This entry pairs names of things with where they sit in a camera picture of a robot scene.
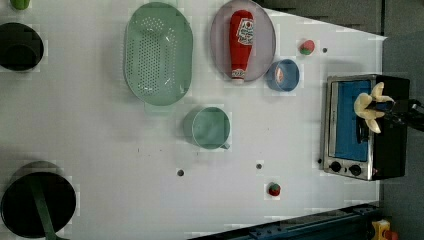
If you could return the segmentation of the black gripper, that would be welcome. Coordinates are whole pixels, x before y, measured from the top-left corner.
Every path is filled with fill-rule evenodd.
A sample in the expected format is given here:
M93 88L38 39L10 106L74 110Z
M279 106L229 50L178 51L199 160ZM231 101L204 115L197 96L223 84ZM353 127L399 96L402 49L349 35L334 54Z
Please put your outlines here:
M385 119L394 124L406 125L424 131L423 104L416 99L397 100L389 104Z

